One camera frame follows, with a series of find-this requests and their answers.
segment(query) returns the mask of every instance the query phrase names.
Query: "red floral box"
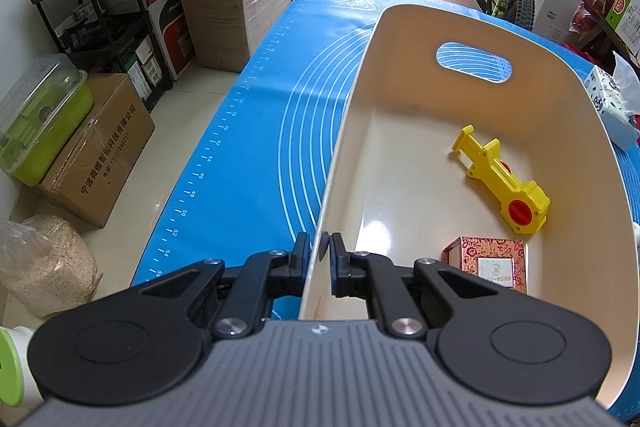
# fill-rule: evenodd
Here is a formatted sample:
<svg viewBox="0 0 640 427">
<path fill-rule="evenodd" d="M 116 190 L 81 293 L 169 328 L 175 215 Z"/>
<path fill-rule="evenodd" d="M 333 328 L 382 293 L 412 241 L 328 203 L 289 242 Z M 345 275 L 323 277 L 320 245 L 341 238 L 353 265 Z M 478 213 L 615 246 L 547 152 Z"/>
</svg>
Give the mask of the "red floral box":
<svg viewBox="0 0 640 427">
<path fill-rule="evenodd" d="M 522 241 L 459 237 L 443 250 L 442 262 L 501 286 L 527 293 Z"/>
</svg>

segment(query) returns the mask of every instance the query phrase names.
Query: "yellow toy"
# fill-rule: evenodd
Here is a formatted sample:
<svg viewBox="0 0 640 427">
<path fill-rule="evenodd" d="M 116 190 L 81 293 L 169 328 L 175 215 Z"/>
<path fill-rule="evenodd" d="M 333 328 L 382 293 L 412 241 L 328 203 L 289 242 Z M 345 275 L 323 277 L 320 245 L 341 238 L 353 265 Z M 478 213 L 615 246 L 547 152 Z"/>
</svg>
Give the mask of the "yellow toy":
<svg viewBox="0 0 640 427">
<path fill-rule="evenodd" d="M 498 139 L 482 147 L 471 136 L 473 131 L 474 126 L 467 125 L 452 147 L 471 159 L 466 175 L 483 181 L 500 200 L 500 215 L 515 233 L 536 233 L 545 224 L 551 201 L 536 182 L 522 183 L 500 160 Z"/>
</svg>

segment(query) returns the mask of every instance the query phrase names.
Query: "red and white box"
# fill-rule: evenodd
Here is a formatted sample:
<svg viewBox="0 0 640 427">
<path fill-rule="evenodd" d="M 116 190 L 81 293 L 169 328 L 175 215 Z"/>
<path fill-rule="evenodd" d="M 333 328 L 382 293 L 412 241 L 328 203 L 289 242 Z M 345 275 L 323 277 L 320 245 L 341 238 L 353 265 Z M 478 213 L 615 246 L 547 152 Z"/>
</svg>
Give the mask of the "red and white box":
<svg viewBox="0 0 640 427">
<path fill-rule="evenodd" d="M 522 241 L 459 237 L 442 251 L 442 262 L 500 286 L 527 293 L 526 256 Z"/>
<path fill-rule="evenodd" d="M 157 0 L 148 8 L 151 24 L 174 80 L 196 57 L 181 0 Z"/>
</svg>

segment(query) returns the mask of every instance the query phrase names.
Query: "tile floor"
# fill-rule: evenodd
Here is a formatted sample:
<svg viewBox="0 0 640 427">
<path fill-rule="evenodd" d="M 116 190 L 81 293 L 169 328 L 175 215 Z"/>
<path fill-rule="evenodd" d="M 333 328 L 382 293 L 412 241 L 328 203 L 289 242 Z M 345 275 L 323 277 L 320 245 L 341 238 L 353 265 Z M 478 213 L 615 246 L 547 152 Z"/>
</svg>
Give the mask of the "tile floor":
<svg viewBox="0 0 640 427">
<path fill-rule="evenodd" d="M 474 0 L 448 1 L 475 7 Z M 129 286 L 175 182 L 236 76 L 193 65 L 151 113 L 156 130 L 124 185 L 107 225 L 101 230 L 89 230 L 77 219 L 65 216 L 78 227 L 103 272 L 98 298 Z M 33 204 L 38 212 L 65 215 L 45 201 Z M 40 318 L 8 296 L 3 326 L 37 327 L 41 323 Z M 4 407 L 0 416 L 11 425 L 23 414 L 23 410 Z"/>
</svg>

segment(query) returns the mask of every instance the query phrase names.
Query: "triangle logo on mat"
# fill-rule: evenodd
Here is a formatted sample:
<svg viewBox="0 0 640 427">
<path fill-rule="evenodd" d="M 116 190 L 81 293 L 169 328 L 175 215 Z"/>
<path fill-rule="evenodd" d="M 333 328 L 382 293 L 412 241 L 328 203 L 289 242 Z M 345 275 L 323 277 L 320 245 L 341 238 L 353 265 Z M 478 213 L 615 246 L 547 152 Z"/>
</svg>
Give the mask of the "triangle logo on mat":
<svg viewBox="0 0 640 427">
<path fill-rule="evenodd" d="M 348 8 L 350 10 L 362 10 L 365 12 L 379 12 L 380 6 L 373 0 L 344 0 L 329 4 L 336 8 Z"/>
</svg>

